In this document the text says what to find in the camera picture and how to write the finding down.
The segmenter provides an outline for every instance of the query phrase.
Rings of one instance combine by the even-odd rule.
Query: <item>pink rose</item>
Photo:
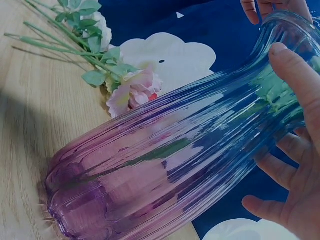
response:
[[[128,73],[106,102],[111,117],[115,118],[130,108],[134,109],[157,98],[162,83],[150,66],[144,70]]]

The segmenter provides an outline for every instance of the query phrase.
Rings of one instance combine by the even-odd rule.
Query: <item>blue fabric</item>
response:
[[[203,43],[214,49],[214,72],[241,64],[251,53],[259,35],[259,25],[252,25],[240,0],[100,0],[101,13],[112,28],[112,44],[119,46],[130,39],[147,39],[155,33],[170,33],[186,43]],[[320,12],[318,0],[309,0],[311,11]],[[177,12],[184,15],[177,18]],[[273,152],[293,164],[280,150]],[[288,192],[260,169],[255,168],[229,194],[196,219],[193,224],[202,239],[217,224],[231,219],[259,220],[241,204],[246,195],[265,200],[285,201]]]

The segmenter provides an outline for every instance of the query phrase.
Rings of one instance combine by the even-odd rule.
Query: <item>green stem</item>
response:
[[[14,40],[20,40],[20,35],[16,35],[16,34],[11,34],[11,33],[5,33],[4,34],[4,36],[6,36],[6,37],[9,37],[9,38],[12,38],[12,39],[14,39]],[[57,42],[53,42],[53,41],[48,41],[48,40],[46,40],[46,39],[40,39],[40,38],[34,38],[34,37],[30,37],[31,39],[33,39],[33,40],[35,40],[35,41],[40,41],[40,42],[46,42],[46,43],[48,43],[48,44],[52,44],[52,45],[58,45],[58,46],[61,46],[59,43],[57,43]]]
[[[37,4],[40,4],[41,6],[47,8],[47,9],[50,9],[52,10],[51,7],[43,4],[43,3],[40,3],[38,2],[37,0],[31,0]],[[30,2],[30,0],[25,0],[26,3],[28,3],[32,8],[34,8],[36,11],[38,11],[39,13],[41,13],[44,17],[46,17],[50,23],[52,23],[53,25],[55,25],[56,27],[58,27],[60,30],[62,30],[62,32],[64,32],[71,40],[73,40],[75,43],[77,44],[81,44],[83,45],[84,48],[86,49],[89,49],[90,47],[88,46],[88,44],[83,41],[80,37],[77,37],[75,34],[73,34],[72,32],[70,32],[68,30],[68,28],[66,28],[63,24],[55,21],[53,18],[51,18],[49,15],[47,15],[45,12],[43,12],[42,10],[40,10],[37,6],[35,6],[32,2]],[[30,27],[35,27],[33,24],[30,24],[30,23],[27,23]],[[43,30],[40,30],[40,28],[35,28],[37,29],[38,31],[40,31],[41,33],[45,34],[46,36],[54,39],[55,41],[57,41],[57,38],[52,36],[51,34],[43,31]],[[96,60],[94,57],[95,56],[98,56],[100,57],[101,54],[93,54],[93,53],[89,53],[89,52],[79,52],[79,51],[74,51],[72,48],[72,51],[68,51],[68,50],[65,50],[65,49],[62,49],[62,48],[57,48],[57,47],[53,47],[53,46],[48,46],[48,45],[45,45],[45,44],[41,44],[41,43],[38,43],[36,41],[34,41],[32,38],[30,37],[23,37],[23,39],[21,39],[21,37],[19,36],[19,39],[20,41],[22,42],[25,42],[27,44],[31,44],[31,45],[34,45],[36,47],[40,47],[40,48],[46,48],[46,49],[51,49],[51,50],[54,50],[54,51],[57,51],[57,52],[63,52],[63,53],[70,53],[70,54],[75,54],[75,55],[80,55],[82,56],[84,59],[86,59],[89,63],[91,63],[92,65],[94,66],[99,66],[101,67],[102,69],[104,69],[105,71],[109,71],[113,74],[115,74],[116,76],[119,76],[121,77],[119,74],[117,74],[116,72],[114,72],[111,67],[109,67],[108,65],[104,65],[102,64],[100,61]],[[68,48],[71,50],[71,47],[68,46],[67,44],[65,44],[64,42],[58,40],[57,41],[58,43],[60,44],[63,44],[64,47]]]
[[[32,0],[34,3],[36,3],[36,4],[39,4],[40,6],[42,6],[42,7],[44,7],[44,8],[46,8],[46,9],[49,9],[49,10],[51,10],[51,11],[53,11],[54,13],[56,13],[56,14],[59,14],[60,12],[59,11],[57,11],[54,7],[51,7],[51,6],[49,6],[49,5],[47,5],[47,4],[44,4],[43,2],[40,2],[40,1],[38,1],[38,0]]]
[[[59,29],[61,29],[71,40],[73,40],[74,42],[76,42],[77,44],[81,44],[83,46],[86,46],[89,48],[88,44],[83,41],[80,37],[77,37],[76,35],[74,35],[72,32],[70,32],[68,30],[68,28],[66,28],[63,24],[55,21],[53,18],[51,18],[48,14],[46,14],[45,12],[43,12],[42,10],[40,10],[37,6],[35,6],[32,2],[30,2],[29,0],[25,0],[26,3],[28,3],[32,8],[34,8],[35,10],[37,10],[39,13],[41,13],[43,16],[45,16],[50,23],[54,24],[55,26],[57,26]]]
[[[12,34],[8,34],[8,33],[5,33],[4,35],[6,37],[12,37],[11,36]],[[74,54],[74,55],[80,55],[80,56],[101,56],[101,53],[95,54],[95,53],[90,53],[90,52],[70,51],[70,50],[66,50],[63,48],[46,45],[46,44],[37,42],[32,37],[28,37],[28,36],[20,36],[19,38],[17,38],[17,40],[19,40],[23,43],[26,43],[26,44],[36,46],[38,48],[50,49],[50,50],[53,50],[56,52],[61,52],[61,53],[68,53],[68,54]]]
[[[33,28],[37,31],[39,31],[40,33],[48,36],[49,38],[55,40],[57,43],[59,43],[61,46],[64,46],[65,48],[72,50],[72,51],[77,51],[75,48],[73,48],[72,46],[69,46],[68,44],[66,44],[65,42],[61,41],[59,38],[53,36],[52,34],[50,34],[49,32],[41,29],[40,27],[28,22],[28,21],[24,21],[23,22],[24,25],[26,25],[27,27]]]

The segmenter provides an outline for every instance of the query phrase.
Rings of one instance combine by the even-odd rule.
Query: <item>purple glass vase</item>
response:
[[[194,220],[255,167],[253,157],[304,124],[295,95],[270,67],[271,44],[286,44],[317,70],[319,40],[305,19],[277,11],[241,66],[61,149],[45,180],[48,210],[61,231],[75,240],[160,240]]]

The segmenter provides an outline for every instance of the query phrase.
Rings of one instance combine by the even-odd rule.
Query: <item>white cloud shape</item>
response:
[[[299,240],[283,226],[267,221],[238,218],[212,228],[203,240]]]
[[[123,43],[124,62],[136,68],[151,64],[163,80],[160,95],[169,93],[212,75],[215,51],[202,43],[185,43],[179,37],[161,32],[148,39],[131,39]]]

